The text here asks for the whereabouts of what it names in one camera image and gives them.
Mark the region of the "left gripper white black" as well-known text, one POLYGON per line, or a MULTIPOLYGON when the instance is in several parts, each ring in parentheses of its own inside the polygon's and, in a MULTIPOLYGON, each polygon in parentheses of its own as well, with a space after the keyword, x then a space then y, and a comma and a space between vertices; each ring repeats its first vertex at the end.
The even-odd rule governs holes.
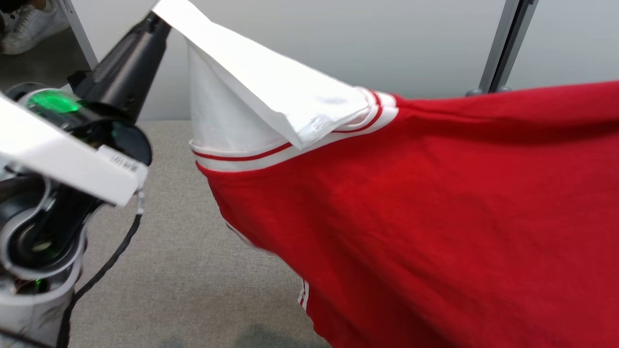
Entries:
POLYGON ((133 26, 73 93, 24 83, 1 95, 1 156, 110 205, 143 187, 152 146, 137 121, 172 27, 155 13, 133 26))

